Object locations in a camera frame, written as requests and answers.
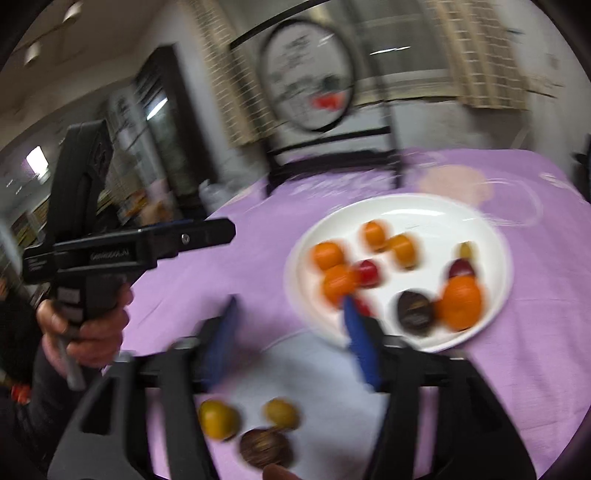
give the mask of chocolate candy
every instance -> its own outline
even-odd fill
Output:
[[[240,439],[240,454],[246,463],[261,470],[272,463],[287,466],[293,459],[290,441],[275,428],[246,432]]]
[[[417,291],[406,290],[400,294],[396,313],[402,328],[414,335],[426,335],[435,321],[433,305]]]

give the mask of white plate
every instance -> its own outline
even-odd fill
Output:
[[[418,268],[403,271],[395,265],[390,252],[371,254],[365,248],[359,228],[374,219],[387,222],[391,235],[409,232],[420,240]],[[349,344],[342,313],[322,296],[322,275],[310,258],[312,247],[332,239],[341,241],[347,248],[349,261],[370,258],[379,264],[385,281],[378,288],[364,290],[362,295],[368,299],[386,334],[403,335],[424,352],[440,352],[476,335],[493,321],[511,291],[513,268],[506,240],[477,210],[443,197],[423,194],[395,194],[363,200],[332,213],[310,228],[291,251],[285,266],[285,289],[292,306],[318,334],[339,346]],[[476,244],[478,250],[474,267],[485,298],[483,317],[463,332],[437,325],[427,337],[405,333],[395,313],[398,293],[417,289],[432,296],[440,295],[455,249],[466,241]]]

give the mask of sleeve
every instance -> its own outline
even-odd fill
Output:
[[[83,368],[87,384],[99,370]],[[43,348],[37,351],[31,401],[26,406],[8,399],[0,401],[0,428],[11,432],[30,460],[46,472],[64,430],[84,392],[72,392],[66,380],[47,360]]]

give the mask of round decoration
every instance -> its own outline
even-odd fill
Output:
[[[308,132],[341,123],[355,94],[355,64],[345,42],[309,20],[285,20],[271,32],[261,77],[275,114]]]

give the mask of red fruit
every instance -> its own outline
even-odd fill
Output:
[[[476,271],[472,267],[472,264],[465,258],[458,258],[449,267],[447,278],[453,277],[476,277]]]
[[[371,288],[380,284],[381,276],[378,266],[371,260],[363,260],[355,264],[355,271],[360,287]]]
[[[374,313],[369,308],[369,305],[365,302],[365,300],[360,299],[359,297],[353,298],[353,302],[355,303],[355,308],[359,312],[360,315],[364,317],[371,317],[374,318]]]

